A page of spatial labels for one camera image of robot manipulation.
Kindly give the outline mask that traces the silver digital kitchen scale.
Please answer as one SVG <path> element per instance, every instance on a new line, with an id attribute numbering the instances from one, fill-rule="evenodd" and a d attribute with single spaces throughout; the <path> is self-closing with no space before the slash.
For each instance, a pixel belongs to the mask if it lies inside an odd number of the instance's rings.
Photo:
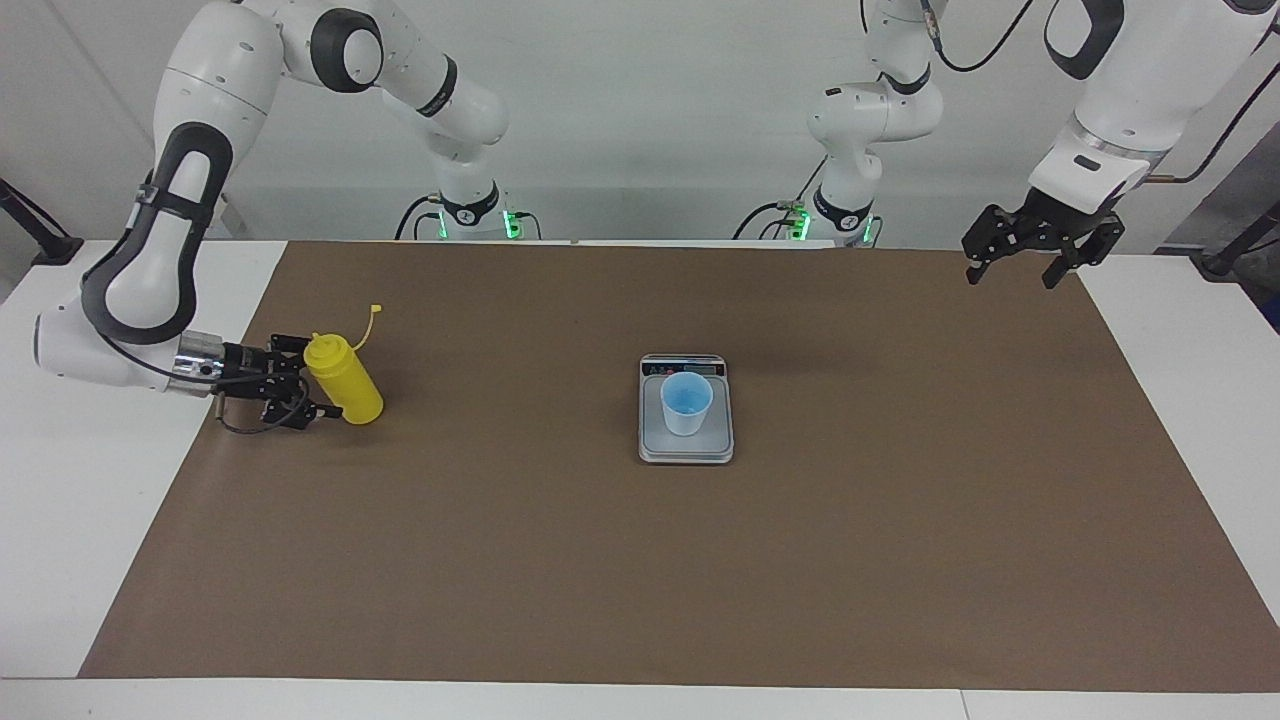
<path id="1" fill-rule="evenodd" d="M 716 400 L 701 429 L 690 437 L 672 436 L 659 400 L 663 379 L 695 372 L 712 383 Z M 639 363 L 637 452 L 649 464 L 723 465 L 735 454 L 733 413 L 727 361 L 714 354 L 648 354 Z"/>

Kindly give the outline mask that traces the brown table mat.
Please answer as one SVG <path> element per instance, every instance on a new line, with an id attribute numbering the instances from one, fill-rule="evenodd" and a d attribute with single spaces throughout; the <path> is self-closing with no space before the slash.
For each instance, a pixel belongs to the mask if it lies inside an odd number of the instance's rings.
<path id="1" fill-rule="evenodd" d="M 1280 626 L 1078 278 L 955 251 L 292 243 L 366 427 L 206 421 L 82 676 L 1280 692 Z M 728 364 L 723 465 L 639 363 Z"/>

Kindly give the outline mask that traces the yellow squeeze bottle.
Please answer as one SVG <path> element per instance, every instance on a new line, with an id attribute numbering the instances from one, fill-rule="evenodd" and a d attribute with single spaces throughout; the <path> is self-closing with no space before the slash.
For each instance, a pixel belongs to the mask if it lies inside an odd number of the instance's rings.
<path id="1" fill-rule="evenodd" d="M 357 427 L 375 421 L 385 401 L 358 352 L 369 342 L 380 304 L 371 304 L 364 336 L 351 343 L 337 333 L 312 333 L 303 348 L 303 363 L 326 397 L 342 410 L 342 418 Z"/>

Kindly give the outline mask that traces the light blue plastic cup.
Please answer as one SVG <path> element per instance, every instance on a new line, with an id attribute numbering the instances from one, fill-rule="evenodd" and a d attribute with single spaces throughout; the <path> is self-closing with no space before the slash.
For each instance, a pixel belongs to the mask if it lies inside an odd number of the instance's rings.
<path id="1" fill-rule="evenodd" d="M 660 383 L 659 400 L 667 430 L 672 436 L 695 436 L 716 400 L 709 379 L 695 372 L 667 375 Z"/>

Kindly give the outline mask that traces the black clamp stand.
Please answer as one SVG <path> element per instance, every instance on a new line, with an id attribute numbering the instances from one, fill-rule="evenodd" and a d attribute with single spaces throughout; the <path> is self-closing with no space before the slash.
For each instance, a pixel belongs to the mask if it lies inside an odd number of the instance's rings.
<path id="1" fill-rule="evenodd" d="M 4 210 L 38 246 L 32 266 L 64 266 L 84 246 L 52 215 L 0 176 L 0 210 Z"/>
<path id="2" fill-rule="evenodd" d="M 1229 282 L 1238 261 L 1280 243 L 1280 200 L 1257 217 L 1221 249 L 1203 249 L 1190 255 L 1192 265 L 1208 282 Z"/>

